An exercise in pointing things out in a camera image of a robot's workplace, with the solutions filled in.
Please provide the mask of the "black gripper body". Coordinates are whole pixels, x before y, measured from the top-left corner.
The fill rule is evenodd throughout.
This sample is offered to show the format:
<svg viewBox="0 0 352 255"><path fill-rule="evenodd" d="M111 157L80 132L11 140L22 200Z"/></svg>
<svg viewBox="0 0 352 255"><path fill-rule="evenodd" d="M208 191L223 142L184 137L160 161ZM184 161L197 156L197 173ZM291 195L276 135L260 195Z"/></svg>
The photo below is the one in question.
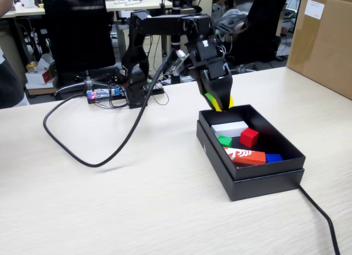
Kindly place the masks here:
<svg viewBox="0 0 352 255"><path fill-rule="evenodd" d="M229 75L225 63L225 48L218 39L196 39L192 42L192 76L200 79L206 72L208 79L216 79Z"/></svg>

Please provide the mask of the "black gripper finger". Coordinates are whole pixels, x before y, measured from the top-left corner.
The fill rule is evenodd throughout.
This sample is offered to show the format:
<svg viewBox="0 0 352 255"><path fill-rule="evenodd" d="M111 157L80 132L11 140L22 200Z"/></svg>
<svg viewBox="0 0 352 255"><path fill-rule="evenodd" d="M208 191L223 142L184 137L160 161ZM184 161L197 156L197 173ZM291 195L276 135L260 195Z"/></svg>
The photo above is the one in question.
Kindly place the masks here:
<svg viewBox="0 0 352 255"><path fill-rule="evenodd" d="M205 98L210 108L215 108L213 100L216 97L216 77L212 78L208 69L199 70L198 86L201 95Z"/></svg>
<svg viewBox="0 0 352 255"><path fill-rule="evenodd" d="M228 110L233 107L233 99L231 97L231 88L233 83L232 75L226 74L216 79L216 97L213 100L215 108L213 110Z"/></svg>

